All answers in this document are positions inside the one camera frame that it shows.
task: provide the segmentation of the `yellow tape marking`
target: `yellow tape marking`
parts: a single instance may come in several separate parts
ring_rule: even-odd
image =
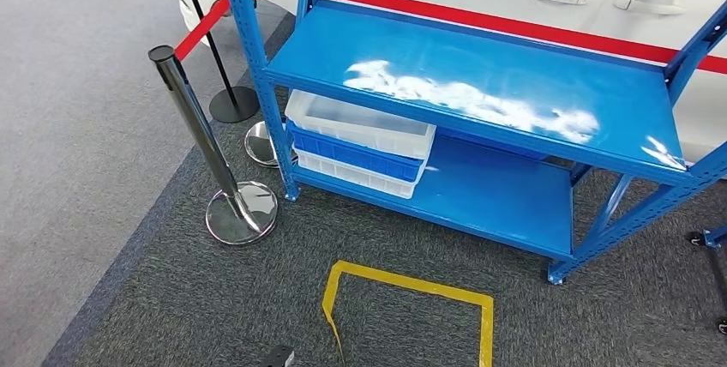
[[[465,303],[479,305],[482,307],[482,324],[480,327],[479,340],[479,367],[490,367],[492,365],[492,330],[494,327],[493,317],[495,314],[495,300],[493,300],[492,297],[476,292],[469,292],[456,287],[443,286],[429,281],[406,277],[405,275],[389,273],[375,268],[359,266],[351,262],[338,260],[333,267],[331,267],[331,274],[328,276],[326,290],[323,292],[323,314],[326,316],[326,320],[333,330],[333,336],[336,338],[336,344],[338,344],[341,359],[344,360],[343,347],[341,346],[338,329],[333,322],[333,302],[336,299],[336,292],[338,292],[339,289],[339,279],[342,273],[357,275],[358,277],[380,281],[381,283],[390,284],[392,286],[404,287],[417,292],[437,294],[446,298],[451,298],[452,300],[459,300],[464,301]]]

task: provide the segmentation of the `stacked bins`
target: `stacked bins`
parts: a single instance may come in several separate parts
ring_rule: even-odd
[[[285,115],[302,168],[412,198],[434,125],[299,90],[292,91]]]

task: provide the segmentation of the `blue shelf board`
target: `blue shelf board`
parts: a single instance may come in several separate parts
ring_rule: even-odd
[[[300,183],[475,236],[570,260],[573,201],[568,170],[438,135],[427,170],[403,199],[293,167]]]
[[[661,68],[319,1],[266,68],[280,85],[678,184]]]

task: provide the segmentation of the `floor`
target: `floor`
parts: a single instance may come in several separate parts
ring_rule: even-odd
[[[333,319],[349,367],[475,367],[490,359],[494,366],[724,367],[727,342],[716,319],[727,315],[720,295],[727,250],[695,247],[684,235],[727,220],[720,208],[727,183],[553,286],[544,279],[547,260],[523,250],[309,187],[296,202],[283,200],[279,173],[240,146],[259,119],[214,127],[233,172],[279,195],[276,228],[242,248],[214,240],[202,206],[218,185],[191,152],[44,367],[253,367],[280,344],[295,350],[296,366],[341,366],[321,311],[338,260],[494,300],[494,309],[479,307],[344,274]],[[615,179],[596,171],[580,184],[577,234]],[[637,180],[623,204],[654,188]],[[485,330],[483,346],[487,320],[494,334]],[[492,355],[481,356],[490,343]]]
[[[187,29],[176,0],[0,5],[0,366],[32,366],[192,146],[146,57]],[[265,35],[284,15],[259,13]],[[232,22],[214,34],[235,82],[245,65]],[[208,49],[184,65],[206,108],[222,88]]]

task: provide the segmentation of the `white plastic bin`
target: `white plastic bin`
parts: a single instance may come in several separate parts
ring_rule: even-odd
[[[299,128],[413,159],[429,157],[436,127],[293,90],[285,115]]]
[[[426,160],[422,163],[422,167],[419,169],[417,179],[413,183],[399,180],[394,177],[379,174],[371,170],[366,170],[361,167],[342,163],[335,159],[328,159],[320,155],[306,153],[304,151],[293,148],[297,153],[297,163],[302,168],[307,170],[320,172],[327,176],[336,177],[349,183],[362,185],[373,190],[378,190],[392,196],[401,198],[412,198],[414,195],[414,188],[422,178],[424,169],[426,168]]]

